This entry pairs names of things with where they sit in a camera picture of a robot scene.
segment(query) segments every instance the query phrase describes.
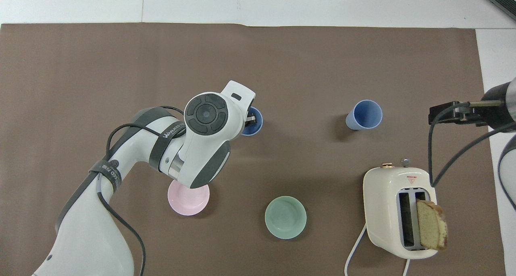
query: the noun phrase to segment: bread slice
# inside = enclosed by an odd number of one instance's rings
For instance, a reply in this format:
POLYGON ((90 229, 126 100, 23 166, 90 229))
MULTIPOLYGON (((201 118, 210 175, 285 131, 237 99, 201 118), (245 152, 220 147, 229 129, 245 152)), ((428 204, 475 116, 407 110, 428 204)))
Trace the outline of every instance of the bread slice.
POLYGON ((428 249, 446 249, 448 227, 444 221, 444 212, 440 206, 431 201, 416 200, 421 245, 428 249))

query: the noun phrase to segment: mint green bowl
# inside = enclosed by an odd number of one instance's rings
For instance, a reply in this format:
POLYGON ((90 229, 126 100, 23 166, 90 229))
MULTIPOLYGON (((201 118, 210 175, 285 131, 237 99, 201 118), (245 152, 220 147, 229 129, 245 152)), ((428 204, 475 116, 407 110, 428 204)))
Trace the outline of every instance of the mint green bowl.
POLYGON ((293 197, 277 197, 265 210, 265 225, 271 234, 280 239, 294 238, 301 234, 306 225, 306 210, 293 197))

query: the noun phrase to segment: white cable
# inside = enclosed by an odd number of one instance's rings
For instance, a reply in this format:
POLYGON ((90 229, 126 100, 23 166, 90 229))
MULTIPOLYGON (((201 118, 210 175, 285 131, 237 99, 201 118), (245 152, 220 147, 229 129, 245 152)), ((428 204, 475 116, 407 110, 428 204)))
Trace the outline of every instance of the white cable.
POLYGON ((367 225, 365 224, 364 225, 364 228, 362 229, 362 231, 360 232, 360 236, 358 236, 358 239, 356 239, 356 242, 355 242, 355 245, 353 246, 353 249, 352 251, 350 252, 350 255, 348 256, 348 259, 346 260, 346 265, 344 266, 344 275, 345 276, 348 276, 348 266, 350 265, 350 260, 352 259, 353 257, 353 254, 354 254, 354 251, 356 250, 356 246, 358 246, 358 243, 360 243, 360 240, 362 239, 362 237, 364 236, 364 232, 365 232, 365 229, 366 229, 367 225))
POLYGON ((405 270, 403 270, 403 276, 407 276, 407 271, 409 271, 409 264, 410 259, 407 259, 407 262, 405 263, 405 270))

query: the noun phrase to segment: velcro strap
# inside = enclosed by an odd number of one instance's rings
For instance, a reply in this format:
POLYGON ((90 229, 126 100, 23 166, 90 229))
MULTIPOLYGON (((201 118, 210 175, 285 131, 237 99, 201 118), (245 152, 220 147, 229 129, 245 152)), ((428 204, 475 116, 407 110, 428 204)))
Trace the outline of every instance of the velcro strap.
POLYGON ((90 168, 89 172, 98 172, 104 175, 113 186, 113 192, 115 192, 118 187, 122 184, 122 176, 120 175, 120 171, 116 169, 111 163, 108 161, 101 159, 97 161, 92 168, 90 168))
POLYGON ((166 148, 168 147, 168 144, 170 144, 172 139, 182 136, 185 132, 186 125, 181 121, 174 122, 165 128, 152 148, 151 155, 149 156, 149 165, 155 170, 161 172, 160 162, 166 148))

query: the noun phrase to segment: light blue cup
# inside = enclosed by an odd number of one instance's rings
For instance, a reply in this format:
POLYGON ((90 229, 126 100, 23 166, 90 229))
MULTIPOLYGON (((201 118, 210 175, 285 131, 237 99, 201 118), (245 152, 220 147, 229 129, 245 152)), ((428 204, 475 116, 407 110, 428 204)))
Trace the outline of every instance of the light blue cup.
POLYGON ((242 135, 244 135, 244 136, 255 135, 256 133, 260 132, 260 130, 262 129, 262 126, 263 126, 262 113, 260 113, 260 111, 258 111, 258 109, 256 109, 255 107, 249 108, 247 115, 249 115, 250 113, 254 113, 254 116, 256 117, 256 124, 245 127, 242 130, 242 135))
POLYGON ((380 125, 382 118, 382 108, 378 103, 373 100, 361 100, 346 117, 346 125, 353 130, 373 129, 380 125))

